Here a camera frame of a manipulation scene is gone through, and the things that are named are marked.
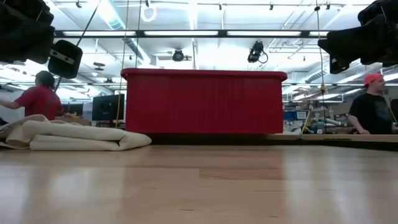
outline red box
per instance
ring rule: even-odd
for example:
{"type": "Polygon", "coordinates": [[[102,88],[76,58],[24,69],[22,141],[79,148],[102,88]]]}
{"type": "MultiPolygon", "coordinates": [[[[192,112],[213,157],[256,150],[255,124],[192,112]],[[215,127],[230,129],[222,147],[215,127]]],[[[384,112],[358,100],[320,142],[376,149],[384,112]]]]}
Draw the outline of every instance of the red box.
{"type": "Polygon", "coordinates": [[[127,68],[126,130],[275,134],[284,72],[127,68]]]}

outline black equipment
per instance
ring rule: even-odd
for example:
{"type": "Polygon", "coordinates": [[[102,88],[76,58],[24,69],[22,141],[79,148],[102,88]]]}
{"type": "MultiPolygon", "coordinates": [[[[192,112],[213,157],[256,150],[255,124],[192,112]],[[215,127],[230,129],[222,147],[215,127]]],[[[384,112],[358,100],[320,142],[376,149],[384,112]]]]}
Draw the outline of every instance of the black equipment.
{"type": "Polygon", "coordinates": [[[32,60],[63,78],[75,78],[83,51],[65,40],[53,44],[53,14],[43,0],[0,2],[0,62],[32,60]]]}
{"type": "Polygon", "coordinates": [[[175,50],[175,52],[173,54],[173,61],[181,62],[182,60],[184,60],[184,54],[182,53],[182,50],[181,49],[175,50]]]}
{"type": "Polygon", "coordinates": [[[67,105],[62,105],[63,106],[63,112],[65,113],[70,113],[70,114],[75,114],[78,116],[83,115],[83,103],[79,104],[70,104],[68,103],[67,105]]]}
{"type": "Polygon", "coordinates": [[[256,43],[254,43],[252,49],[250,49],[250,54],[248,56],[248,62],[249,63],[256,63],[256,62],[260,62],[260,63],[267,63],[268,61],[268,55],[264,52],[264,45],[262,44],[262,41],[256,41],[256,43]],[[267,56],[267,60],[265,62],[260,62],[260,57],[262,56],[262,54],[267,56]]]}
{"type": "Polygon", "coordinates": [[[120,95],[120,106],[118,116],[119,95],[97,96],[93,98],[93,121],[109,121],[113,124],[116,119],[124,119],[124,94],[120,95]]]}
{"type": "Polygon", "coordinates": [[[398,64],[398,0],[374,1],[358,14],[360,27],[331,31],[318,46],[330,54],[330,73],[337,74],[361,59],[364,65],[398,64]]]}

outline beige fabric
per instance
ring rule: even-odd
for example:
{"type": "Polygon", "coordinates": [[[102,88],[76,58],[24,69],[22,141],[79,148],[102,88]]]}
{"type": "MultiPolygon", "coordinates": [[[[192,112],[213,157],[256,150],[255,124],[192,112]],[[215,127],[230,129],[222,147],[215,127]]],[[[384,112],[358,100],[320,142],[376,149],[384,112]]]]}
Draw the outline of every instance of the beige fabric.
{"type": "Polygon", "coordinates": [[[42,115],[0,127],[0,138],[4,140],[0,146],[46,151],[122,151],[151,143],[143,134],[64,121],[50,122],[42,115]]]}

